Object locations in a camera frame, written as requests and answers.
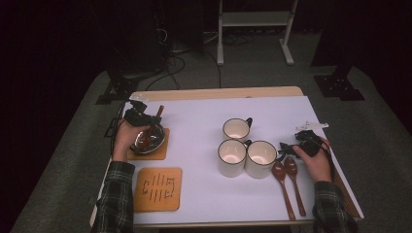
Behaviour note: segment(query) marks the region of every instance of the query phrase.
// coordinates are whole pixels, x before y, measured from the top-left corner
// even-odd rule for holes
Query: bowl
[[[147,154],[153,152],[157,150],[164,142],[165,130],[163,126],[161,126],[160,124],[153,124],[150,145],[146,149],[139,148],[139,145],[141,145],[139,144],[139,142],[142,142],[144,134],[147,133],[145,132],[146,131],[140,132],[137,135],[136,141],[130,147],[130,149],[133,150],[136,154]]]

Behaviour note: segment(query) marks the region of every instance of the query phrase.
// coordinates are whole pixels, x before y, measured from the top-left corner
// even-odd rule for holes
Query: white mug
[[[269,143],[255,141],[248,146],[245,170],[253,178],[265,178],[271,173],[279,152]]]
[[[234,139],[228,139],[221,143],[218,149],[219,155],[219,171],[226,177],[239,176],[245,167],[246,146],[251,141],[247,141],[246,145]]]
[[[253,120],[249,117],[246,120],[241,118],[229,119],[223,125],[223,140],[236,139],[240,142],[248,140]]]

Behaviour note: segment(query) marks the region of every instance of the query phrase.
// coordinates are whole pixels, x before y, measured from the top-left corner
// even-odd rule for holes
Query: hand
[[[329,149],[329,141],[321,138],[324,143],[322,147],[326,150]],[[331,173],[329,161],[324,150],[319,150],[319,152],[311,157],[309,156],[301,147],[293,146],[294,152],[302,158],[303,162],[306,164],[309,175],[316,182],[331,182]]]
[[[147,129],[149,129],[149,125],[135,127],[132,126],[127,120],[122,119],[116,135],[112,160],[127,162],[127,151],[130,146],[136,141],[137,135]]]

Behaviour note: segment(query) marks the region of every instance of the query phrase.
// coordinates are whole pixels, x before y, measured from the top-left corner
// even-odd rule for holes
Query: mug handle
[[[246,122],[248,123],[249,128],[252,126],[252,122],[253,122],[253,121],[254,121],[254,120],[253,120],[251,117],[249,117],[249,118],[246,119]]]
[[[282,162],[282,160],[284,160],[285,157],[286,157],[286,154],[285,154],[285,153],[282,153],[282,155],[281,155],[280,157],[276,158],[275,160],[276,160],[277,162]]]
[[[248,148],[252,144],[252,140],[247,140],[243,144],[245,145],[246,148]]]

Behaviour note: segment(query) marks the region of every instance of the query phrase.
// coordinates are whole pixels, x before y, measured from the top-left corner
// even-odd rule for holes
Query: plaid shirt sleeve
[[[91,232],[133,232],[133,173],[132,164],[110,163]]]
[[[358,225],[345,211],[343,194],[334,183],[315,183],[314,232],[358,232]]]

